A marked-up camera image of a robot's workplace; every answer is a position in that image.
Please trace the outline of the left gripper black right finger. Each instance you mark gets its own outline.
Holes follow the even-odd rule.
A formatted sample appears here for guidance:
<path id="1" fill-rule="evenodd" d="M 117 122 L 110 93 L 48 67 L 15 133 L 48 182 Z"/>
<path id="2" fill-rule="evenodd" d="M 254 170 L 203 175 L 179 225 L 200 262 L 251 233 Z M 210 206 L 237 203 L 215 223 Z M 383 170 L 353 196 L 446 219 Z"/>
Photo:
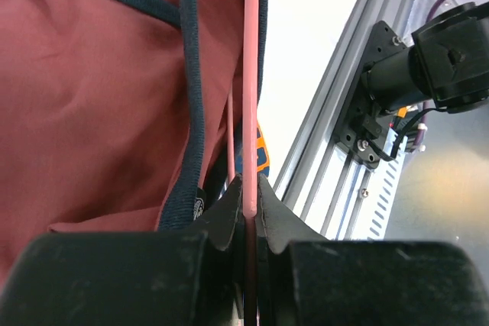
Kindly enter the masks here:
<path id="1" fill-rule="evenodd" d="M 439 242 L 328 240 L 258 179 L 262 325 L 486 325 L 488 293 L 465 252 Z"/>

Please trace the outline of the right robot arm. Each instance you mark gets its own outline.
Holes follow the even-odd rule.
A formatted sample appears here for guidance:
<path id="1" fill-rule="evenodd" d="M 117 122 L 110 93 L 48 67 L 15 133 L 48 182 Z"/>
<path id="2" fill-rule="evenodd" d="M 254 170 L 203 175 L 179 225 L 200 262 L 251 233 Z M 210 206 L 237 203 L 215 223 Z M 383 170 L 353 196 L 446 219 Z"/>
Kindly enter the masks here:
<path id="1" fill-rule="evenodd" d="M 449 114 L 488 100 L 488 5 L 469 2 L 412 34 L 413 45 L 373 62 L 361 81 L 381 110 L 431 100 Z"/>

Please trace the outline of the pink hanger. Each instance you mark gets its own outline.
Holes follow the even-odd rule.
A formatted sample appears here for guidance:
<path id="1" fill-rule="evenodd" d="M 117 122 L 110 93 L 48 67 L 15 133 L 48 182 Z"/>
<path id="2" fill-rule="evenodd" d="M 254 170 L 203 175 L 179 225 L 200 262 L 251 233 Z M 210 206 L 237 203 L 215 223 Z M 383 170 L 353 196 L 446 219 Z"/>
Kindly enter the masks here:
<path id="1" fill-rule="evenodd" d="M 243 325 L 257 324 L 257 79 L 259 0 L 244 0 L 242 97 L 242 211 L 244 216 Z"/>

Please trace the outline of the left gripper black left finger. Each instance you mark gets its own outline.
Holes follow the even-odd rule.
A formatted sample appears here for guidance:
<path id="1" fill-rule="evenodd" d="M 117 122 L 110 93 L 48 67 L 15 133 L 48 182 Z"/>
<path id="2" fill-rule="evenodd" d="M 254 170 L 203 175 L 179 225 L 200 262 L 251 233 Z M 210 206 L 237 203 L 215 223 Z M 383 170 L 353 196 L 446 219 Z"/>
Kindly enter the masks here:
<path id="1" fill-rule="evenodd" d="M 242 179 L 189 227 L 45 234 L 14 265 L 3 325 L 237 325 Z"/>

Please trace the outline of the red tank top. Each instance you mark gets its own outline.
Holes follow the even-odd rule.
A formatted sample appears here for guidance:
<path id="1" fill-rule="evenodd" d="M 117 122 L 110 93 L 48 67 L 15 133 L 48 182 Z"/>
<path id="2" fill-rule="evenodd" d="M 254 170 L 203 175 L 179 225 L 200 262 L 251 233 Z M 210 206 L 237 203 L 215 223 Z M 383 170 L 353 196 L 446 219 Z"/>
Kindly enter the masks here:
<path id="1" fill-rule="evenodd" d="M 1 0 L 1 281 L 54 232 L 195 218 L 241 143 L 245 0 Z"/>

